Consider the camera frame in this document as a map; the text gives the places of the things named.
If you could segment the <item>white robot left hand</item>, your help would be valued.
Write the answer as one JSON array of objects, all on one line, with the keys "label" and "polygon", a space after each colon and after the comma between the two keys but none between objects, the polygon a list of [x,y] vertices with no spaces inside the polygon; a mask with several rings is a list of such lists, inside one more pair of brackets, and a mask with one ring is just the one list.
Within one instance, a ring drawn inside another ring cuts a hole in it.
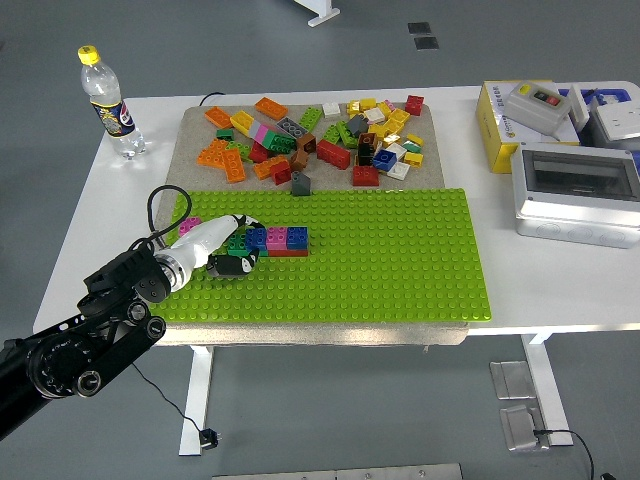
[{"label": "white robot left hand", "polygon": [[246,215],[224,215],[193,227],[171,247],[160,251],[156,257],[167,257],[177,265],[176,274],[182,282],[188,282],[196,268],[206,264],[208,256],[219,249],[242,226],[263,228],[256,219]]}]

